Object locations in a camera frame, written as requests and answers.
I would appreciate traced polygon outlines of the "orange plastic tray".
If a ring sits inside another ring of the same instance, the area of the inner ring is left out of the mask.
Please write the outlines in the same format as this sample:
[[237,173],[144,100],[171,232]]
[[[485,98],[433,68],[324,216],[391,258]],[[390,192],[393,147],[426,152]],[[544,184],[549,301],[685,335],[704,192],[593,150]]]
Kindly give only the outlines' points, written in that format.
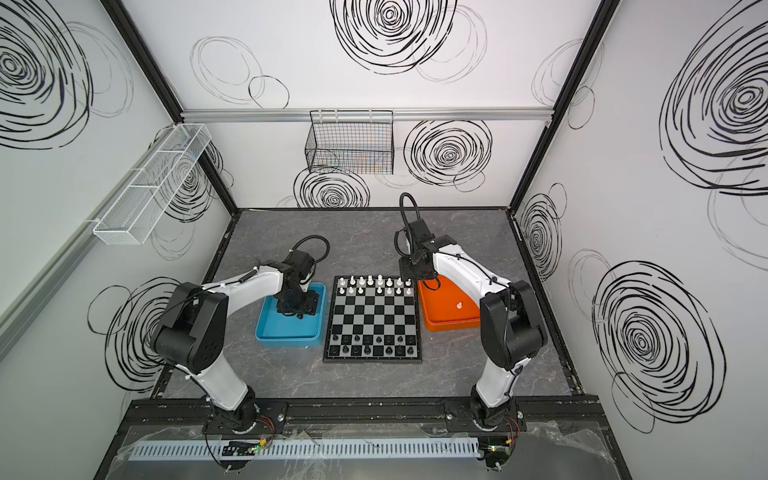
[[[418,283],[420,306],[429,332],[476,329],[481,325],[478,305],[454,282],[439,275]],[[457,309],[458,302],[463,308]]]

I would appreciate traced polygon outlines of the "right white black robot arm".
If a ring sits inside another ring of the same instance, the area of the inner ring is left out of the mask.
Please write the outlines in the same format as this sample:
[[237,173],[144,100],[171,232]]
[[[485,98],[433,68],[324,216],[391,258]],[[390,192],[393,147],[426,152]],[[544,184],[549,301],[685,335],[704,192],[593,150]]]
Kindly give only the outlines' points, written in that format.
[[422,219],[406,220],[395,233],[401,276],[413,281],[442,276],[479,309],[480,338],[487,360],[469,401],[473,421],[490,431],[511,413],[523,369],[548,342],[532,287],[500,277],[469,256],[451,237],[437,237]]

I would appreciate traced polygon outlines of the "teal plastic tray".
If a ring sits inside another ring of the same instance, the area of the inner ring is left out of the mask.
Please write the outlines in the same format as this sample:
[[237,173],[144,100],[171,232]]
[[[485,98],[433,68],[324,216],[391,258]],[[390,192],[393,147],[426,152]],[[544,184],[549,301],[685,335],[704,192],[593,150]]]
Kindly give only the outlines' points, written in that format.
[[326,328],[327,289],[322,283],[311,283],[309,290],[318,294],[314,314],[286,316],[277,311],[277,300],[267,297],[258,318],[255,338],[265,348],[310,348],[320,346]]

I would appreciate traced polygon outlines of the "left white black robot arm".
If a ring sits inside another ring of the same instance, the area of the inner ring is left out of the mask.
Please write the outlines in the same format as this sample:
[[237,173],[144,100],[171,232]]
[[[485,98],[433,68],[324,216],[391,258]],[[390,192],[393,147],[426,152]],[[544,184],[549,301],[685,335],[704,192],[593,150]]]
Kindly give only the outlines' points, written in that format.
[[310,254],[292,249],[282,261],[255,266],[218,283],[181,283],[160,315],[150,348],[189,375],[204,390],[214,412],[236,433],[253,428],[259,407],[253,389],[224,356],[227,319],[267,297],[277,301],[281,314],[315,313],[319,294],[309,289],[309,280],[317,263]]

